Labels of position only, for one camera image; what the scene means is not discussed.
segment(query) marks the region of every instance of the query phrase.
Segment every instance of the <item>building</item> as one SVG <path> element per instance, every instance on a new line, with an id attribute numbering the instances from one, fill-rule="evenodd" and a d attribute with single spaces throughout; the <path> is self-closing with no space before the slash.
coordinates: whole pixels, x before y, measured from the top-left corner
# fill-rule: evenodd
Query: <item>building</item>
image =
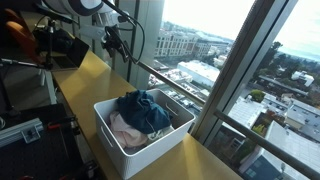
<path id="1" fill-rule="evenodd" d="M 270 111 L 275 112 L 277 115 L 283 116 L 288 109 L 288 105 L 279 101 L 278 98 L 274 95 L 268 94 L 266 92 L 263 93 L 265 94 L 265 96 L 261 103 L 264 104 Z"/>
<path id="2" fill-rule="evenodd" d="M 259 115 L 265 112 L 266 108 L 262 104 L 239 97 L 228 116 L 246 128 L 251 129 Z M 214 148 L 221 146 L 223 151 L 219 153 L 223 153 L 224 156 L 231 160 L 244 143 L 245 139 L 245 135 L 223 122 L 221 130 L 219 130 L 217 136 L 214 138 L 210 148 L 213 149 L 213 151 L 218 152 L 221 150 Z"/>
<path id="3" fill-rule="evenodd" d="M 203 33 L 167 31 L 160 29 L 155 49 L 157 57 L 177 57 L 194 55 L 204 57 L 215 52 L 225 52 L 229 43 L 219 38 L 209 37 Z"/>
<path id="4" fill-rule="evenodd" d="M 281 101 L 286 104 L 286 105 L 290 105 L 292 103 L 291 99 L 293 98 L 293 94 L 292 93 L 283 93 L 281 95 Z"/>
<path id="5" fill-rule="evenodd" d="M 320 142 L 320 110 L 292 99 L 292 105 L 286 114 L 286 123 L 298 129 L 308 137 Z"/>
<path id="6" fill-rule="evenodd" d="M 179 69 L 172 69 L 169 71 L 166 71 L 164 73 L 162 73 L 162 75 L 164 75 L 166 78 L 172 80 L 172 81 L 186 81 L 186 82 L 191 82 L 192 81 L 192 76 L 189 75 L 186 72 L 182 72 Z M 156 85 L 161 85 L 164 84 L 163 81 L 157 79 L 153 74 L 150 74 L 149 76 L 149 82 L 148 82 L 148 86 L 150 87 L 154 87 Z"/>
<path id="7" fill-rule="evenodd" d="M 277 91 L 280 94 L 293 93 L 296 96 L 308 96 L 308 92 L 282 84 L 274 78 L 266 76 L 259 76 L 259 78 L 258 84 L 268 88 L 270 91 Z"/>
<path id="8" fill-rule="evenodd" d="M 284 129 L 275 121 L 269 126 L 265 139 L 294 156 L 306 166 L 320 171 L 318 143 L 307 140 L 289 129 Z M 308 179 L 259 146 L 243 160 L 239 171 L 245 179 L 281 179 L 282 177 L 285 179 Z"/>
<path id="9" fill-rule="evenodd" d="M 198 60 L 180 62 L 177 66 L 182 72 L 192 76 L 199 84 L 212 87 L 220 74 L 220 70 Z"/>
<path id="10" fill-rule="evenodd" d="M 296 71 L 291 76 L 292 80 L 296 80 L 304 84 L 305 86 L 309 87 L 312 82 L 314 81 L 314 78 L 307 74 L 305 71 Z"/>
<path id="11" fill-rule="evenodd" d="M 214 58 L 213 59 L 214 66 L 216 67 L 223 66 L 226 60 L 227 60 L 227 56 L 223 56 L 223 55 L 220 55 L 218 58 Z"/>

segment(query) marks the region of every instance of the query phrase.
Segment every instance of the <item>metal rod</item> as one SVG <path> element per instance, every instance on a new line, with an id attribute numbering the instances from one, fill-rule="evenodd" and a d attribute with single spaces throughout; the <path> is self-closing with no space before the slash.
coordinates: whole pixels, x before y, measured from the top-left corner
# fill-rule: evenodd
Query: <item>metal rod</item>
<path id="1" fill-rule="evenodd" d="M 244 127 L 236 120 L 230 118 L 223 112 L 216 110 L 213 113 L 215 116 L 217 116 L 222 121 L 226 122 L 236 130 L 240 131 L 242 134 L 244 134 L 247 138 L 251 139 L 252 141 L 256 142 L 259 146 L 269 151 L 271 154 L 276 156 L 277 158 L 281 159 L 283 162 L 287 163 L 292 168 L 298 170 L 303 175 L 307 176 L 310 179 L 318 179 L 320 177 L 320 173 L 315 171 L 314 169 L 310 168 L 306 164 L 302 163 L 295 157 L 291 156 L 290 154 L 286 153 L 279 147 L 275 146 L 274 144 L 270 143 L 263 137 L 257 135 L 255 132 L 251 131 L 250 129 Z"/>
<path id="2" fill-rule="evenodd" d="M 185 90 L 182 86 L 179 84 L 175 83 L 174 81 L 171 81 L 170 79 L 166 78 L 162 74 L 158 73 L 156 70 L 154 70 L 152 67 L 146 65 L 145 63 L 139 61 L 138 65 L 143 68 L 144 70 L 148 71 L 149 73 L 153 74 L 156 78 L 160 79 L 164 83 L 168 84 L 170 87 L 173 89 L 179 91 L 180 93 L 184 94 L 187 96 L 190 100 L 195 102 L 198 105 L 204 106 L 205 101 L 203 99 L 200 99 L 199 97 L 193 95 L 189 91 Z"/>

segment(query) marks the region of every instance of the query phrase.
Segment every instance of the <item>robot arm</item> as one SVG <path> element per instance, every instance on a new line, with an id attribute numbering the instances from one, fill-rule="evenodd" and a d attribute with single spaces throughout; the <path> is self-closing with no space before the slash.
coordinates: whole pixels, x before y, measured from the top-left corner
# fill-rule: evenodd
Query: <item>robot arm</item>
<path id="1" fill-rule="evenodd" d="M 94 16 L 97 26 L 115 26 L 130 21 L 124 12 L 116 12 L 113 0 L 43 0 L 43 3 L 53 11 L 75 16 Z"/>
<path id="2" fill-rule="evenodd" d="M 120 39 L 117 28 L 117 25 L 123 22 L 129 22 L 133 26 L 135 23 L 132 22 L 128 13 L 114 6 L 113 0 L 43 0 L 43 3 L 51 10 L 61 14 L 93 16 L 97 22 L 96 26 L 84 25 L 79 29 L 80 34 L 100 40 L 102 47 L 108 51 L 111 57 L 117 50 L 125 62 L 138 62 L 131 55 L 127 43 Z"/>

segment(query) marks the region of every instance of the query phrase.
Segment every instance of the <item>white plastic bin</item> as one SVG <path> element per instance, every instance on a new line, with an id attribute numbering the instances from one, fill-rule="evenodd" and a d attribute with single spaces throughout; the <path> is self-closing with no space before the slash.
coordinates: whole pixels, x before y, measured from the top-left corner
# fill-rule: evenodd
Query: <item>white plastic bin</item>
<path id="1" fill-rule="evenodd" d="M 107 126 L 110 122 L 110 113 L 118 108 L 117 98 L 94 105 L 98 136 L 123 179 L 135 175 L 182 141 L 195 119 L 192 113 L 161 90 L 153 89 L 147 93 L 152 95 L 155 103 L 167 110 L 173 117 L 171 123 L 174 131 L 136 152 L 133 152 L 132 149 L 122 149 Z"/>

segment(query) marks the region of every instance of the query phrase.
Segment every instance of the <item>orange object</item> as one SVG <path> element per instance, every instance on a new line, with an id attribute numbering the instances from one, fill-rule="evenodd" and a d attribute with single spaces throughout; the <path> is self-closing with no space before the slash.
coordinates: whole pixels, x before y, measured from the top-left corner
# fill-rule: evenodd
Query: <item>orange object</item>
<path id="1" fill-rule="evenodd" d="M 35 63 L 44 63 L 44 60 L 36 53 L 37 42 L 29 29 L 14 21 L 8 21 L 6 27 L 19 43 L 24 53 L 26 53 Z"/>
<path id="2" fill-rule="evenodd" d="M 30 31 L 24 19 L 20 17 L 15 11 L 13 11 L 12 9 L 6 8 L 4 9 L 4 12 L 7 15 L 7 21 L 16 22 L 21 26 L 23 26 L 24 28 L 26 28 L 28 31 Z"/>

